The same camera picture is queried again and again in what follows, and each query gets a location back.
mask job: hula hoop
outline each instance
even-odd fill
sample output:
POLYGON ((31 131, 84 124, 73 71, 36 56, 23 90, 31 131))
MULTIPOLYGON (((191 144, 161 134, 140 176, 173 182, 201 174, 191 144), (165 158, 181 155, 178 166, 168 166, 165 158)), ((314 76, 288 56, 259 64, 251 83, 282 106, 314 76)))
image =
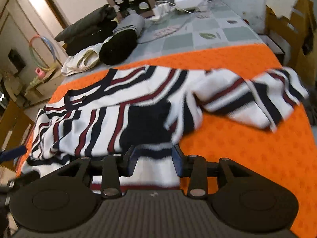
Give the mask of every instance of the hula hoop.
POLYGON ((34 60, 34 62, 35 62, 36 65, 37 65, 39 68, 41 68, 42 70, 48 71, 48 70, 50 70, 50 69, 47 68, 47 67, 45 67, 45 66, 43 66, 43 65, 36 59, 36 57, 35 57, 35 55, 34 55, 34 48, 32 47, 32 43, 33 43, 34 39, 36 39, 36 38, 42 39, 43 42, 44 42, 45 44, 47 44, 47 46, 48 46, 49 49, 50 49, 51 54, 53 55, 53 60, 54 60, 54 62, 55 62, 55 61, 56 61, 56 54, 55 54, 55 51, 54 51, 54 47, 53 47, 52 43, 51 43, 46 37, 40 36, 40 35, 36 35, 36 36, 32 37, 31 40, 30 40, 30 42, 29 42, 29 51, 30 51, 30 54, 31 54, 31 56, 32 56, 32 58, 33 58, 33 60, 34 60))

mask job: pink toy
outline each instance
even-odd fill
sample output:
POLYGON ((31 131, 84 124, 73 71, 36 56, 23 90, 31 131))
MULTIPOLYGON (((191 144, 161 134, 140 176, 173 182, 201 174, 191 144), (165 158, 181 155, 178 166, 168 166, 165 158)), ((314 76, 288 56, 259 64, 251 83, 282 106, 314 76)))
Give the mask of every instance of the pink toy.
POLYGON ((39 67, 35 69, 35 73, 38 75, 40 80, 45 77, 45 71, 42 71, 39 67))

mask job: striped sweater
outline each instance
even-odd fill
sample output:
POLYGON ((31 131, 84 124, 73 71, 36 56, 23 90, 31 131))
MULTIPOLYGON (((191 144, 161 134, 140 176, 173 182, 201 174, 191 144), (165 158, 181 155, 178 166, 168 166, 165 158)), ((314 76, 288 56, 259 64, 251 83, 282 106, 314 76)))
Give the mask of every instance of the striped sweater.
MULTIPOLYGON (((135 145, 143 152, 134 175, 121 177, 121 184, 174 187, 179 180, 170 148, 199 128, 202 110, 274 132, 307 97, 295 71, 286 67, 252 80, 227 69, 110 69, 102 80, 69 90, 39 111, 22 172, 44 176, 78 157, 98 160, 135 145)), ((93 178, 94 184, 100 181, 93 178)))

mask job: white cloth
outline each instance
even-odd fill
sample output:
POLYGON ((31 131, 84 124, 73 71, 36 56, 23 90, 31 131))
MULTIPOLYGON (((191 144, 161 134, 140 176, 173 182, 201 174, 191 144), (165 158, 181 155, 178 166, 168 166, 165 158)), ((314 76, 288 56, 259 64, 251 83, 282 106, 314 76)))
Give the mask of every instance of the white cloth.
POLYGON ((74 56, 69 56, 61 68, 63 76, 86 71, 94 67, 99 62, 99 52, 104 43, 108 42, 112 37, 108 37, 103 43, 87 47, 74 56))
POLYGON ((266 6, 271 8, 278 18, 291 19, 292 9, 298 0, 267 0, 266 6))

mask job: leaf pattern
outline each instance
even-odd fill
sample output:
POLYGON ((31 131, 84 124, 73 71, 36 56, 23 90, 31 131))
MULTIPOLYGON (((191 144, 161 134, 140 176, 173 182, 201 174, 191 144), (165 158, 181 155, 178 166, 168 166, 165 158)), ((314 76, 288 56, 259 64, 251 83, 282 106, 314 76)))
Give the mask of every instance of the leaf pattern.
POLYGON ((205 38, 205 39, 214 39, 214 38, 216 38, 216 36, 214 34, 211 34, 211 33, 199 33, 199 35, 202 38, 205 38))

